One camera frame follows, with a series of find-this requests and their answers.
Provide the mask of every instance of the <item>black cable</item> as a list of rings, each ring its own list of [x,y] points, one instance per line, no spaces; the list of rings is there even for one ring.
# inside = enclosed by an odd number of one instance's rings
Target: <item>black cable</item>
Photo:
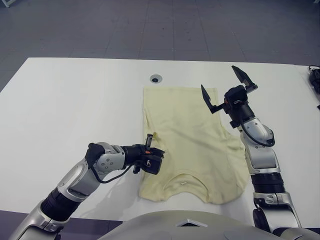
[[[97,180],[99,183],[101,183],[101,184],[107,184],[107,183],[110,183],[110,182],[113,181],[113,180],[116,180],[116,179],[122,177],[124,174],[126,174],[126,172],[129,171],[129,169],[130,169],[132,166],[133,166],[133,165],[131,164],[131,165],[130,165],[129,167],[127,167],[127,169],[124,170],[121,174],[119,174],[118,176],[115,176],[115,177],[113,177],[113,178],[111,178],[111,179],[109,179],[109,180],[107,180],[107,181],[102,181],[102,180],[100,179],[100,177],[98,176],[97,171],[95,170],[95,168],[94,168],[93,166],[91,167],[91,170],[92,170],[92,172],[93,172],[96,180]]]
[[[241,124],[241,127],[242,127],[242,130],[245,132],[245,134],[252,140],[254,141],[256,144],[259,144],[261,146],[264,146],[264,147],[272,147],[275,145],[276,141],[275,141],[275,135],[274,135],[274,132],[270,129],[271,133],[272,133],[272,143],[270,144],[267,144],[267,143],[263,143],[263,142],[260,142],[258,140],[256,140],[253,136],[251,136],[248,131],[246,130],[245,126],[244,126],[244,122],[242,119],[240,119],[240,124]]]

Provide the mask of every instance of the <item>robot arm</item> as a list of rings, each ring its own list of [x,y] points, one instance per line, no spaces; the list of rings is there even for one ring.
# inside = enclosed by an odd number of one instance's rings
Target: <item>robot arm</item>
[[[58,240],[59,232],[71,214],[100,184],[121,177],[132,166],[135,174],[140,169],[157,174],[164,151],[150,147],[152,136],[148,134],[145,145],[90,143],[85,157],[62,178],[48,197],[31,211],[9,240]],[[103,181],[110,172],[120,169],[126,170],[110,180]]]
[[[286,192],[277,156],[272,149],[274,133],[263,125],[248,105],[247,93],[256,90],[249,76],[236,66],[232,66],[241,83],[224,95],[224,103],[211,105],[210,97],[201,85],[202,96],[211,113],[221,109],[228,114],[233,128],[238,128],[245,146],[245,159],[254,186],[253,220],[257,228],[273,233],[278,228],[301,228],[299,218]]]

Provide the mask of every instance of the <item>white tabletop surface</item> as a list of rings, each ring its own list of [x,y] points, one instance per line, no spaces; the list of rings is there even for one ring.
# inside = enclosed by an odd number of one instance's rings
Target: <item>white tabletop surface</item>
[[[249,104],[275,133],[287,191],[304,227],[320,226],[320,112],[306,81],[307,67],[267,63],[29,58],[0,93],[0,209],[28,213],[53,190],[90,142],[143,143],[143,87],[217,88],[240,84],[231,65],[259,86]],[[163,81],[149,81],[160,74]],[[233,135],[230,118],[222,124]],[[109,177],[119,174],[113,172]],[[181,193],[166,202],[137,196],[141,176],[131,171],[101,185],[72,215],[126,221],[162,210],[222,214],[252,224],[253,187],[224,205]]]

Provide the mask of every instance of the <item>gray tiled floor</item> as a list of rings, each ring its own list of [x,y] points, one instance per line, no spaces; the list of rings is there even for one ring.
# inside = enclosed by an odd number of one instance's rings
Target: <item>gray tiled floor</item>
[[[28,57],[320,64],[313,0],[17,0],[0,23],[0,90]]]

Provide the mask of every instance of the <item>yellow t-shirt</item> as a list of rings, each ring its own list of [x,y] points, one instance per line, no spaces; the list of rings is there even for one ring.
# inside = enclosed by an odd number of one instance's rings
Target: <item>yellow t-shirt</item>
[[[217,104],[217,90],[207,89]],[[144,135],[156,133],[152,147],[165,151],[157,175],[143,173],[139,196],[166,201],[188,192],[205,203],[224,204],[238,198],[249,178],[239,137],[211,114],[200,88],[145,87]]]

